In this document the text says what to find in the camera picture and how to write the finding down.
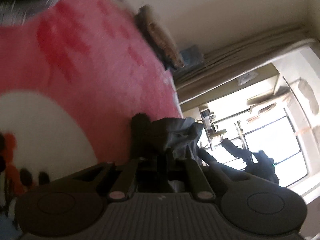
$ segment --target pink rug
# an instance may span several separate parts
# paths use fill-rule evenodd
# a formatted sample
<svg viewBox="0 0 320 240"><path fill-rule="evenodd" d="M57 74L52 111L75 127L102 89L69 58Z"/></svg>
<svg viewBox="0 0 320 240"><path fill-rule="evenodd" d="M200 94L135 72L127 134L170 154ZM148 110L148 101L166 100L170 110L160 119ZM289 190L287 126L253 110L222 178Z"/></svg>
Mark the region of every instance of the pink rug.
<svg viewBox="0 0 320 240"><path fill-rule="evenodd" d="M125 163L136 113L181 116L170 72L112 0L61 0L0 27L0 55L0 132L15 140L8 165L36 182L40 171L57 179Z"/></svg>

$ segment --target beige curtain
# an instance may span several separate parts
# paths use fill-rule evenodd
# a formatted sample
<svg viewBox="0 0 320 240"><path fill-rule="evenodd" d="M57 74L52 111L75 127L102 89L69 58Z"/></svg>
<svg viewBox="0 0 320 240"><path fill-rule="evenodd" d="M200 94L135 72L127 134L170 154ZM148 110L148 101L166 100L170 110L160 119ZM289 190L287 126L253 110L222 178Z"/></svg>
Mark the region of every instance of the beige curtain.
<svg viewBox="0 0 320 240"><path fill-rule="evenodd" d="M307 28L291 25L212 51L204 55L204 66L175 81L179 101L185 103L315 41Z"/></svg>

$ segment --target gray ribbed plate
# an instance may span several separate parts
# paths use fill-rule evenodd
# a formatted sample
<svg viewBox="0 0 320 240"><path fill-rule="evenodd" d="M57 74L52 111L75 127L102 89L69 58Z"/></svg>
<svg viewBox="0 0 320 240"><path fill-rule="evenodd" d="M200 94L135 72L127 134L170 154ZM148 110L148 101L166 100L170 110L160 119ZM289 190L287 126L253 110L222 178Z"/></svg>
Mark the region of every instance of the gray ribbed plate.
<svg viewBox="0 0 320 240"><path fill-rule="evenodd" d="M76 240L230 240L230 239L301 240L296 234L255 236L227 222L217 207L199 203L189 193L135 193L125 202L110 204L91 227L71 236L55 239ZM25 234L21 240L48 238Z"/></svg>

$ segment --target ceiling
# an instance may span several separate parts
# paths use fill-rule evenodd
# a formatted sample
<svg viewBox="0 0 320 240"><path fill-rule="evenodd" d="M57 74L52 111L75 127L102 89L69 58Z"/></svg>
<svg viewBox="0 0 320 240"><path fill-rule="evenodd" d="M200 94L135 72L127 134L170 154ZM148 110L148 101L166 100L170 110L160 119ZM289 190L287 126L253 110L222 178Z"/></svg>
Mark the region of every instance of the ceiling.
<svg viewBox="0 0 320 240"><path fill-rule="evenodd" d="M127 0L138 10L153 6L180 49L203 52L289 23L305 22L307 0Z"/></svg>

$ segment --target round pad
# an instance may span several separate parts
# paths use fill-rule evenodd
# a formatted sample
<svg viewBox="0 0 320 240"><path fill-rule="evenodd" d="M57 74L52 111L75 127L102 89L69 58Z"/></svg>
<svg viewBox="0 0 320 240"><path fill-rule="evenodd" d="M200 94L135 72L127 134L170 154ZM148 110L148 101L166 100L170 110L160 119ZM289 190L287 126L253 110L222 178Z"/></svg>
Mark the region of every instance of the round pad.
<svg viewBox="0 0 320 240"><path fill-rule="evenodd" d="M284 208L284 201L272 193L256 193L248 198L248 206L261 214L276 214Z"/></svg>
<svg viewBox="0 0 320 240"><path fill-rule="evenodd" d="M38 201L38 207L42 212L55 215L70 211L75 204L75 198L67 193L49 193Z"/></svg>
<svg viewBox="0 0 320 240"><path fill-rule="evenodd" d="M78 233L92 225L102 210L97 193L30 191L15 206L22 231L48 237Z"/></svg>
<svg viewBox="0 0 320 240"><path fill-rule="evenodd" d="M221 211L242 230L269 236L299 229L307 215L306 204L299 195L262 179L228 186L221 199Z"/></svg>

